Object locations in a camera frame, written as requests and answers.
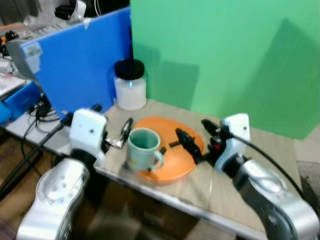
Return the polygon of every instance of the green backdrop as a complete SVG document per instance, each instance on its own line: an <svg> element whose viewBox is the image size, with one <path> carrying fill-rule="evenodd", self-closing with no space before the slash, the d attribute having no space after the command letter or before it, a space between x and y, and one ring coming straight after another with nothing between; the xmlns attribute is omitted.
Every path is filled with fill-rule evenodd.
<svg viewBox="0 0 320 240"><path fill-rule="evenodd" d="M319 122L318 0L131 0L147 95L194 112L249 113L304 138Z"/></svg>

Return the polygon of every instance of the ceramic mug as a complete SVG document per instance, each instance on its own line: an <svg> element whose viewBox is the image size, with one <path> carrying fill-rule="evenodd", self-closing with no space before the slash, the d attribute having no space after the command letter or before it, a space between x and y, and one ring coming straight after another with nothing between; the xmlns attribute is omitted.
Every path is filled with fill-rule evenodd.
<svg viewBox="0 0 320 240"><path fill-rule="evenodd" d="M160 143L159 135L149 128L141 127L132 130L128 138L127 165L129 168L140 171L160 169L165 163L164 156L157 150Z"/></svg>

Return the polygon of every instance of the mug handle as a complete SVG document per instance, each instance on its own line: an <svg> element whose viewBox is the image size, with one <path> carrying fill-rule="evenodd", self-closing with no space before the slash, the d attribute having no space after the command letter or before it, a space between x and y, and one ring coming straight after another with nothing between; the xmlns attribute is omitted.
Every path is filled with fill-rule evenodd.
<svg viewBox="0 0 320 240"><path fill-rule="evenodd" d="M157 169L162 168L162 166L165 164L164 156L163 156L162 153L159 152L159 151L155 151L155 152L154 152L154 156L155 156L155 158L157 159L157 162L156 162L155 165L153 165L153 166L151 167L151 169L157 170Z"/></svg>

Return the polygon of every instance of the table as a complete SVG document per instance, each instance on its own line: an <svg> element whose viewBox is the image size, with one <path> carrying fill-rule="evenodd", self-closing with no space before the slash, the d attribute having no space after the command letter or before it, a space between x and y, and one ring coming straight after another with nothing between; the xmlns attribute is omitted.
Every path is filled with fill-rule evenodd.
<svg viewBox="0 0 320 240"><path fill-rule="evenodd" d="M207 118L218 123L219 118L194 113L179 107L167 105L155 100L148 100L146 106L136 111L126 111L113 106L106 112L108 136L118 137L125 121L132 117L134 122L148 116L161 116L180 121L195 129L207 144L210 136L204 130L201 119ZM32 122L28 115L23 115L15 122L7 124L5 129L22 137ZM58 123L46 124L48 130ZM269 153L278 163L300 184L294 140L270 132L250 128L251 141ZM39 142L45 133L36 129L27 136L33 143ZM45 147L56 153L70 152L68 130L57 132ZM104 165L95 166L97 172L116 181L136 189L150 197L160 200L174 208L203 218L214 225L228 229L249 240L266 240L261 221L240 195L234 189L232 181L225 174L218 174L204 162L199 164L188 176L169 185L155 185L140 179L131 171L124 168L127 145L123 149L111 147L105 155ZM280 173L256 152L247 149L246 156L251 156L267 169Z"/></svg>

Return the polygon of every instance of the wooden table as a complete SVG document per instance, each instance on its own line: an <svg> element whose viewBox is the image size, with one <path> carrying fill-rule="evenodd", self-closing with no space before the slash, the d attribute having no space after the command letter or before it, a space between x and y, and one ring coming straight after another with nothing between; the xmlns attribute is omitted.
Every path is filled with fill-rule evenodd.
<svg viewBox="0 0 320 240"><path fill-rule="evenodd" d="M218 123L219 118L194 113L179 107L148 100L146 106L136 111L127 111L113 106L106 113L109 137L119 136L125 121L132 117L138 122L144 117L161 116L182 122L196 130L207 144L210 136L201 124L207 118ZM298 166L292 138L250 128L251 142L269 153L300 184ZM241 199L225 174L218 174L207 162L199 164L188 176L169 185L156 185L140 179L124 168L127 145L122 149L111 147L105 155L99 173L117 182L149 195L188 214L204 218L246 239L265 240L264 228L255 212ZM281 174L262 156L247 149L247 157L253 157L267 169ZM289 189L293 187L287 181Z"/></svg>

